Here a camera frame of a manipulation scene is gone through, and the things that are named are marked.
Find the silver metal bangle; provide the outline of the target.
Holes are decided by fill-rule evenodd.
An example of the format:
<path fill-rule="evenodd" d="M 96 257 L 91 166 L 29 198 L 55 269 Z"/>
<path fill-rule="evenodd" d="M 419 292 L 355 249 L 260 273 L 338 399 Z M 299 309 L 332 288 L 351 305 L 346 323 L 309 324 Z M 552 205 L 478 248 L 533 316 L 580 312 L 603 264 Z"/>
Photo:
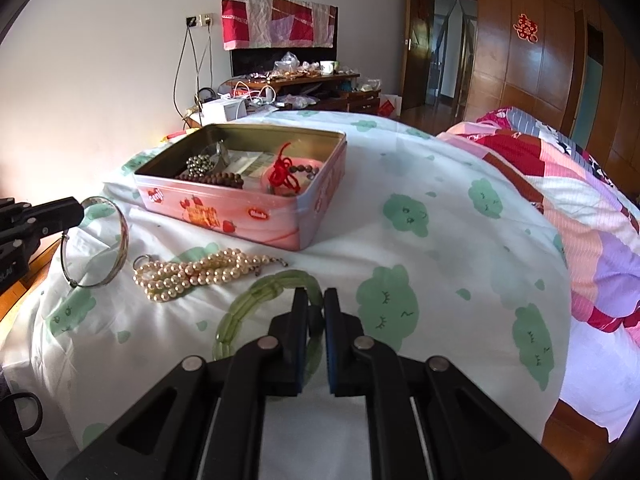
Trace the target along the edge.
<path fill-rule="evenodd" d="M 128 224 L 109 198 L 90 196 L 80 206 L 81 222 L 61 236 L 61 269 L 71 288 L 97 288 L 110 284 L 127 260 Z"/>

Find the green jade bangle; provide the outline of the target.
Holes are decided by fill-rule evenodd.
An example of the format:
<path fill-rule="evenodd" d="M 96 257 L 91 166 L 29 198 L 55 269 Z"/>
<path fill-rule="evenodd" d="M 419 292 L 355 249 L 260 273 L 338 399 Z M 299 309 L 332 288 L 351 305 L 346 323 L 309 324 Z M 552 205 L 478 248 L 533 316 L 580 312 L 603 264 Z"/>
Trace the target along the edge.
<path fill-rule="evenodd" d="M 314 376 L 322 357 L 321 339 L 326 327 L 320 285 L 305 271 L 285 270 L 260 278 L 237 296 L 219 323 L 213 361 L 208 364 L 218 389 L 227 385 L 233 345 L 245 318 L 288 289 L 301 289 L 304 293 L 294 296 L 291 310 L 271 319 L 269 333 L 280 341 L 283 363 L 268 376 L 267 393 L 278 398 L 297 396 Z"/>

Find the dark bead bracelet red tassel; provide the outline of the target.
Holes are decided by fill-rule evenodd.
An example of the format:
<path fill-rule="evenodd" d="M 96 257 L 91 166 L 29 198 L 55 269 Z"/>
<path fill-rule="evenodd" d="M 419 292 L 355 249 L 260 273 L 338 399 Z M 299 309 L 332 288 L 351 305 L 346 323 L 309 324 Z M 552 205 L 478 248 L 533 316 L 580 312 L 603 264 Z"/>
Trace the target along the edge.
<path fill-rule="evenodd" d="M 321 162 L 296 162 L 288 154 L 291 142 L 281 146 L 270 169 L 264 172 L 267 191 L 277 196 L 299 196 L 306 191 L 322 168 Z"/>

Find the white green cloud bedsheet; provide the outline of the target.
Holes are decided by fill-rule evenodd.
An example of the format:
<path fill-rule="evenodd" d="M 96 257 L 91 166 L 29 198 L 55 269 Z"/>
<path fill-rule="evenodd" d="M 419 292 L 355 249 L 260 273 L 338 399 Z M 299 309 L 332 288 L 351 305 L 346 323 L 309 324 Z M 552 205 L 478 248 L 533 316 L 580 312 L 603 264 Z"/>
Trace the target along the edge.
<path fill-rule="evenodd" d="M 346 171 L 311 244 L 276 252 L 278 270 L 337 290 L 344 311 L 402 356 L 450 359 L 535 439 L 559 399 L 570 331 L 570 279 L 558 231 L 486 162 L 385 119 L 277 113 L 271 125 L 343 133 Z M 143 206 L 134 158 L 99 188 L 64 255 L 73 274 L 110 270 L 129 228 L 126 263 L 110 284 L 73 289 L 52 266 L 21 306 L 1 350 L 28 444 L 54 476 L 182 359 L 210 359 L 243 278 L 157 304 L 134 284 L 146 257 L 193 261 L 262 245 Z"/>

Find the printed paper leaflet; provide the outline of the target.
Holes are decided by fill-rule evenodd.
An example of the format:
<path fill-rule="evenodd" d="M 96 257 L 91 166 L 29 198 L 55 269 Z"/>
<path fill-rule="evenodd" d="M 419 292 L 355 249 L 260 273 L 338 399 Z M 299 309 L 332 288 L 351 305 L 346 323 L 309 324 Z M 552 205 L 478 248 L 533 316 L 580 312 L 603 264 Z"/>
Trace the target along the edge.
<path fill-rule="evenodd" d="M 273 165 L 276 155 L 270 152 L 247 152 L 230 150 L 225 172 L 239 174 L 243 179 L 260 179 Z"/>

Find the white box device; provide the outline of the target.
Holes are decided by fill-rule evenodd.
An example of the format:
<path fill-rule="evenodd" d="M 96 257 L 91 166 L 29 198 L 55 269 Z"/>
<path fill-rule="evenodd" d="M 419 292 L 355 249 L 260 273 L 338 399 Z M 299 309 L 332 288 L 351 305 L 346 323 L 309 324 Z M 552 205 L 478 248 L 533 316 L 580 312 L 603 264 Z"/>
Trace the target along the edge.
<path fill-rule="evenodd" d="M 247 115 L 242 99 L 216 99 L 204 103 L 201 107 L 202 126 L 234 122 Z"/>

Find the pink metal tin box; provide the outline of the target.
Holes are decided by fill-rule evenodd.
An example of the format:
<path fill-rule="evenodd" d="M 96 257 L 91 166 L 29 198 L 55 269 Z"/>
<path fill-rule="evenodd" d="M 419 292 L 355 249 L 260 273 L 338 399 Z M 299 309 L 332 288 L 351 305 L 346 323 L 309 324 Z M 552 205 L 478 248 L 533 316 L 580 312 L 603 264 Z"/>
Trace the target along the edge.
<path fill-rule="evenodd" d="M 230 150 L 321 162 L 299 196 L 269 193 L 264 175 L 243 179 L 225 172 Z M 285 250 L 306 248 L 345 174 L 345 133 L 266 124 L 209 125 L 195 130 L 134 172 L 147 210 L 194 226 Z"/>

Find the black television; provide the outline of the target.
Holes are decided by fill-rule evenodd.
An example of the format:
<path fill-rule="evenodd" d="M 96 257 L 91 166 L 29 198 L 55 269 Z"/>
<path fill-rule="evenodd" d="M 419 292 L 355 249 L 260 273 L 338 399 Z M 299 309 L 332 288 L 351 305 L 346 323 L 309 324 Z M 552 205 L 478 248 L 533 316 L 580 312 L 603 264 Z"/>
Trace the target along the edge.
<path fill-rule="evenodd" d="M 309 64 L 337 59 L 338 7 L 298 0 L 221 0 L 231 73 L 272 70 L 286 54 Z"/>

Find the pink red patchwork quilt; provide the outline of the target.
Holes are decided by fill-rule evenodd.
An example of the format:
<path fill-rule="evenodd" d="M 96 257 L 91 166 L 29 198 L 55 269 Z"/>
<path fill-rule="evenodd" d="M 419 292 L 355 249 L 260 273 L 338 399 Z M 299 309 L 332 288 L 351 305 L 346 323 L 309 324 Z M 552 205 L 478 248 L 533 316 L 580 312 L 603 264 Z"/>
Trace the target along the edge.
<path fill-rule="evenodd" d="M 439 140 L 498 169 L 558 231 L 572 328 L 560 398 L 618 439 L 639 403 L 639 209 L 593 157 L 516 107 Z"/>

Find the wooden TV cabinet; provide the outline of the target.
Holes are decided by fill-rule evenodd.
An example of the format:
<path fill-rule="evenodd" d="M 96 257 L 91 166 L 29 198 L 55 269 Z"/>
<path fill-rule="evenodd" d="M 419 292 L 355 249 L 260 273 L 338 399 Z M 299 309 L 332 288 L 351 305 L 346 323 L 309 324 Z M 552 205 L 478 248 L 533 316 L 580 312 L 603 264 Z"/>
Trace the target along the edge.
<path fill-rule="evenodd" d="M 312 113 L 319 110 L 375 115 L 380 107 L 380 85 L 360 84 L 357 73 L 332 75 L 298 74 L 292 77 L 240 77 L 225 81 L 218 89 L 203 88 L 195 104 L 182 114 L 188 128 L 201 125 L 201 107 L 216 99 L 242 99 L 247 115 L 277 110 Z"/>

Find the brown wooden door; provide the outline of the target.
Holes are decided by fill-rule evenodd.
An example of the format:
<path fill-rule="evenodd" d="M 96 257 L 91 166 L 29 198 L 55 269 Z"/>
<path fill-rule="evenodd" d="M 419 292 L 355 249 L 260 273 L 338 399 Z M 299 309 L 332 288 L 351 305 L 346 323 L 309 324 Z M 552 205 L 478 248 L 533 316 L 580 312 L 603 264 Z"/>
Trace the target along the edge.
<path fill-rule="evenodd" d="M 402 110 L 425 104 L 434 9 L 435 0 L 409 0 Z"/>

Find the brown wooden wardrobe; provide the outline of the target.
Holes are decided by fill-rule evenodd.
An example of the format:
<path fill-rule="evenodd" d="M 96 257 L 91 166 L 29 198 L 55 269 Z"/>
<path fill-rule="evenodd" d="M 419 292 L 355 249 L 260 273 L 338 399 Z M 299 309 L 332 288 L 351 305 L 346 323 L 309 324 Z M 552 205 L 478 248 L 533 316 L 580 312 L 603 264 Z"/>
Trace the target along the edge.
<path fill-rule="evenodd" d="M 639 63 L 598 0 L 477 0 L 477 44 L 465 117 L 513 105 L 555 128 L 575 103 L 570 86 L 578 18 L 603 35 L 602 86 L 588 152 L 627 193 L 639 189 Z M 519 40 L 518 14 L 538 24 L 539 41 Z"/>

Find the red double happiness sticker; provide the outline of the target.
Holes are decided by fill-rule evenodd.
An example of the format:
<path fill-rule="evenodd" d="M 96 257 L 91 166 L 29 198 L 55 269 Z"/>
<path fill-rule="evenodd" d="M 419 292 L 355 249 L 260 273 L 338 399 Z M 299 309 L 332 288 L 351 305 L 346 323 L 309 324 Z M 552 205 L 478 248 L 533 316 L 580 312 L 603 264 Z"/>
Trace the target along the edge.
<path fill-rule="evenodd" d="M 526 41 L 529 44 L 536 44 L 539 41 L 538 24 L 531 20 L 526 13 L 518 14 L 518 18 L 512 27 L 519 40 Z"/>

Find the wall power socket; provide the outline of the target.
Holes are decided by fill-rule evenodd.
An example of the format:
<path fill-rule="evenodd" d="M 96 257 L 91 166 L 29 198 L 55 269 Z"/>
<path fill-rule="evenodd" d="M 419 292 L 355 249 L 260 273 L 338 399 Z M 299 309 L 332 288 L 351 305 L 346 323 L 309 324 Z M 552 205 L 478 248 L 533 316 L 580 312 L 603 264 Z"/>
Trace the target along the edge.
<path fill-rule="evenodd" d="M 211 13 L 201 13 L 186 17 L 186 27 L 209 27 L 213 24 L 214 16 Z"/>

